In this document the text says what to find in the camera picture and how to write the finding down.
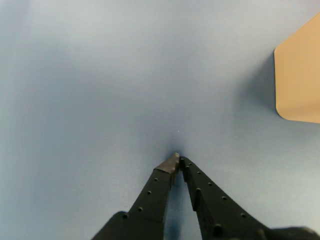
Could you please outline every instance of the light blue surface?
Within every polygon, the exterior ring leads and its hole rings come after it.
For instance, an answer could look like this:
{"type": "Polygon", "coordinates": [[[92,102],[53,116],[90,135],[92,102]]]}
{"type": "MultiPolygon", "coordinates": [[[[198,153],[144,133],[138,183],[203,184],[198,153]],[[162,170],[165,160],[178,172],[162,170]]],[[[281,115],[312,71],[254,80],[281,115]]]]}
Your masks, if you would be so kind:
{"type": "MultiPolygon", "coordinates": [[[[178,151],[269,227],[320,232],[320,125],[273,50],[318,0],[0,0],[0,239],[88,240],[178,151]]],[[[178,177],[167,240],[200,240],[178,177]]]]}

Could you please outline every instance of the tan object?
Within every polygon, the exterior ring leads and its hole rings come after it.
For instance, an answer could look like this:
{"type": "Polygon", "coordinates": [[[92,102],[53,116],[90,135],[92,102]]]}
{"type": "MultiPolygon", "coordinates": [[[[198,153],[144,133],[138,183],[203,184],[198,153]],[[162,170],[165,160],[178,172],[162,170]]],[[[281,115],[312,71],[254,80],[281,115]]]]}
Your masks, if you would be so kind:
{"type": "Polygon", "coordinates": [[[320,124],[320,13],[275,49],[274,62],[278,114],[320,124]]]}

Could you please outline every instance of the beige block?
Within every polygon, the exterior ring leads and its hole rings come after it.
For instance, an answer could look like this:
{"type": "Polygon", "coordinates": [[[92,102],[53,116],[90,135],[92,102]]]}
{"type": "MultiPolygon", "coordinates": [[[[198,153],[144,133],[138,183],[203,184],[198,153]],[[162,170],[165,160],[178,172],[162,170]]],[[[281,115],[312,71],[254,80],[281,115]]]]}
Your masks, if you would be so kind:
{"type": "Polygon", "coordinates": [[[275,49],[274,62],[279,115],[320,124],[320,13],[275,49]]]}

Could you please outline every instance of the rounded corner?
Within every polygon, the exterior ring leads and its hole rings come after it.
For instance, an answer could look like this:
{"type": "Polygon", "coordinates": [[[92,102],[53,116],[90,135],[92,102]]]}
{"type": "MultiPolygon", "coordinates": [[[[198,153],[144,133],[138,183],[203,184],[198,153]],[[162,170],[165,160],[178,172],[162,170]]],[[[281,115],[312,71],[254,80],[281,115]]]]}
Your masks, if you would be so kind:
{"type": "Polygon", "coordinates": [[[281,117],[283,118],[284,120],[289,120],[287,117],[284,116],[284,114],[281,112],[281,109],[279,108],[278,105],[275,105],[275,110],[276,110],[276,113],[281,117]]]}
{"type": "Polygon", "coordinates": [[[279,46],[277,46],[274,50],[273,50],[273,55],[276,56],[276,53],[278,52],[279,50],[279,46]]]}

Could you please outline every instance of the mounting hole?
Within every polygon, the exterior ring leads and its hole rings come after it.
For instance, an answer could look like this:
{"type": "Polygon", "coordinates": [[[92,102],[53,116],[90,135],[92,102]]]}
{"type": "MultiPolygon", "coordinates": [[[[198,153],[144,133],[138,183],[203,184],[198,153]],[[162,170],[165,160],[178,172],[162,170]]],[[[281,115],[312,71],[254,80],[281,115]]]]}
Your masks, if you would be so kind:
{"type": "Polygon", "coordinates": [[[222,235],[222,233],[223,233],[223,228],[222,228],[221,224],[214,225],[214,227],[213,227],[213,236],[214,237],[219,237],[219,236],[222,235]]]}

